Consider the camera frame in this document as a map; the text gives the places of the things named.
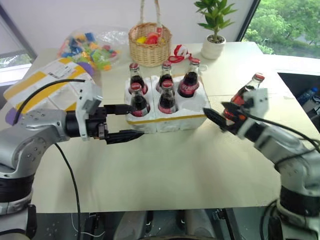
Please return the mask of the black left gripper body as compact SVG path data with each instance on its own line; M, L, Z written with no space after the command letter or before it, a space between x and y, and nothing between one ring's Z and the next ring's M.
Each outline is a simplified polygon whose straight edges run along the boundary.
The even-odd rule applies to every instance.
M90 138L105 140L108 135L107 111L104 107L98 107L86 120L86 131Z

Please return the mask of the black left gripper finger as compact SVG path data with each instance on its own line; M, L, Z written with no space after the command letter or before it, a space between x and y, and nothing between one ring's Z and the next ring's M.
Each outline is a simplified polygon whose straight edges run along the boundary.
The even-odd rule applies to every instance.
M120 130L119 132L115 133L108 133L105 141L108 145L111 144L119 144L119 143L126 143L135 139L138 139L145 133L140 130Z
M127 115L135 110L135 108L129 104L105 104L104 109L107 115Z

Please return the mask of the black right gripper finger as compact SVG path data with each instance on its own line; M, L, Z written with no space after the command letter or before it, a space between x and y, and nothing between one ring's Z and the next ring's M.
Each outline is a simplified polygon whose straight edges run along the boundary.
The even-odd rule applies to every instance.
M238 111L241 109L241 106L234 102L221 102L221 104L227 111Z
M218 125L223 132L227 130L226 119L221 116L216 110L204 107L203 113L209 120Z

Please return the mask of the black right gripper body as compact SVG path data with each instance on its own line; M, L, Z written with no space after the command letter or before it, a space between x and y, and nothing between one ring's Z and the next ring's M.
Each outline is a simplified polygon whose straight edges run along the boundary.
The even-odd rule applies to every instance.
M230 132L237 136L244 136L246 134L248 127L245 125L245 122L248 120L248 117L244 114L241 106L225 108L223 116L225 117L223 132Z

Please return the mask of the glass cola bottle red cap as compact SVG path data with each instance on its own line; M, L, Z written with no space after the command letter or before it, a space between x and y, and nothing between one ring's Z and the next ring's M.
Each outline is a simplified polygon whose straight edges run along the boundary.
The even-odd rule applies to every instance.
M162 82L158 109L164 114L173 114L178 111L174 84L171 80L165 80Z
M173 82L172 63L168 60L164 61L161 66L161 75L160 75L160 78L159 78L157 85L156 85L156 90L159 93L161 93L161 91L162 91L161 90L162 83L167 80Z
M189 68L183 79L179 82L177 92L183 98L192 98L199 87L199 67L201 61L198 58L190 60Z
M145 83L145 81L140 73L140 66L137 63L132 62L129 65L129 70L130 70L130 81L129 81L128 92L130 94L132 93L132 89L131 89L132 84L140 84L142 94L146 95L146 93L148 92L148 85Z
M255 73L251 80L245 84L238 92L231 98L230 102L235 103L237 105L243 105L244 101L244 93L256 90L260 87L260 84L265 80L265 76L262 73ZM223 116L227 119L227 123L233 124L234 120L236 120L236 116L229 112L226 108L223 111Z
M141 84L137 82L132 83L130 90L131 106L133 107L131 114L135 117L146 116L150 112L150 105L144 97Z

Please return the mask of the white foam bottle crate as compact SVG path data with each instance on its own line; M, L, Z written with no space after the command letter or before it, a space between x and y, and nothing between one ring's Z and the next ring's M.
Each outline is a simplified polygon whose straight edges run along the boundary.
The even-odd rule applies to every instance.
M134 130L143 131L146 134L175 132L179 130L192 130L200 127L206 117L203 108L209 108L210 101L205 91L201 77L198 78L198 88L193 97L185 98L177 93L183 75L172 75L173 90L175 93L175 103L177 111L174 113L164 113L158 108L160 92L156 90L156 84L160 80L159 75L150 75L143 80L148 87L144 98L150 106L150 111L145 116L126 116L127 123Z

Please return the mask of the white plant pot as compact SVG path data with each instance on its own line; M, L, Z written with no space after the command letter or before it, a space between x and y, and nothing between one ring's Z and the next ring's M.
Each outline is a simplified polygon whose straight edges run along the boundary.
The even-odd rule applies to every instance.
M214 35L210 34L205 38L200 51L201 55L208 60L218 59L226 44L226 39L223 36L218 35L217 42L213 40L213 37Z

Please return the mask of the clear bag of colourful toys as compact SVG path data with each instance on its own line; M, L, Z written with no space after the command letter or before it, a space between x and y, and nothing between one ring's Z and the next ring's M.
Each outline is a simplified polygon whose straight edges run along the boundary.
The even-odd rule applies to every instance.
M76 30L65 38L57 57L76 64L90 64L95 70L109 71L121 63L128 45L125 29Z

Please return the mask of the woven wicker basket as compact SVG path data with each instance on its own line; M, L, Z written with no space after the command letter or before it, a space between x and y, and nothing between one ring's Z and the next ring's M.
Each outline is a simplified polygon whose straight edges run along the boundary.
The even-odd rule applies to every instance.
M139 21L134 25L128 33L129 53L133 61L144 67L156 67L166 61L171 53L172 33L163 25L161 21L161 11L159 0L153 0L155 5L155 22L144 21L145 0L140 0ZM162 28L162 37L165 43L158 44L137 44L136 39L139 37L147 37L151 32L155 32L157 28Z

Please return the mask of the red and white ribbon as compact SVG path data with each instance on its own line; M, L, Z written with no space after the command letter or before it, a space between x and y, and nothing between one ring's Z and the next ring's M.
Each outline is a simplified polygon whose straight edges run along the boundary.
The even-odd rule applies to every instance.
M190 60L191 58L192 54L188 51L187 47L185 45L178 44L173 50L173 55L168 57L168 61L176 64L184 60Z

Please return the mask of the blue capped plastic bottle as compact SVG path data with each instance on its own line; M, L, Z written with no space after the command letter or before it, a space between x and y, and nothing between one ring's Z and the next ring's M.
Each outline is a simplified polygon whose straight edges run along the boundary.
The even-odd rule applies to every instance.
M303 92L301 95L298 96L297 101L300 105L304 105L307 101L309 101L312 97L316 95L318 92L317 87L312 87L307 91Z

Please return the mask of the red orange toy fruit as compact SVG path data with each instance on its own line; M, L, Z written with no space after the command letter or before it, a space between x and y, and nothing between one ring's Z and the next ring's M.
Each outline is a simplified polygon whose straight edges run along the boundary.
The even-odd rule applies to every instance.
M156 45L156 44L164 44L166 41L162 37L163 28L157 27L155 32L150 32L145 40L145 44L147 45Z

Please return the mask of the green leafy plant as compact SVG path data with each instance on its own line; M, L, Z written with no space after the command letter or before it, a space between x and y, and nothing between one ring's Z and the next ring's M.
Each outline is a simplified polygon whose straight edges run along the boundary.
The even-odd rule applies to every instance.
M212 31L208 41L213 44L222 44L225 38L219 35L220 30L232 25L234 21L226 16L237 11L235 3L228 3L228 0L196 0L193 3L197 7L197 13L204 17L204 22L197 23L198 26Z

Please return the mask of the dark window frame post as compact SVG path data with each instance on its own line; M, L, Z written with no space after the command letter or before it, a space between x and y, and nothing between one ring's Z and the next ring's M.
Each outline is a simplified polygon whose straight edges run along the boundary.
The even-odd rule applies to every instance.
M30 43L25 36L16 26L12 18L9 16L5 8L0 3L0 23L2 27L7 31L13 42L18 46L15 51L4 52L0 54L0 58L8 58L17 55L26 54L30 58L30 62L33 63L37 58L37 53L34 51Z
M245 16L245 19L239 29L239 32L237 34L237 37L235 39L236 42L241 42L243 37L245 36L245 33L249 27L249 24L252 21L252 18L254 16L254 14L256 13L256 10L260 4L261 0L252 0L252 3L250 5L250 8L248 9L248 12Z

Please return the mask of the metal table frame bracket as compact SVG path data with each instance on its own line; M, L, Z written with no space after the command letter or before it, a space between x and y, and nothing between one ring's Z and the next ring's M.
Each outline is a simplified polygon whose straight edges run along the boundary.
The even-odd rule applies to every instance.
M213 229L218 240L238 240L238 225L232 208L215 208L212 212Z

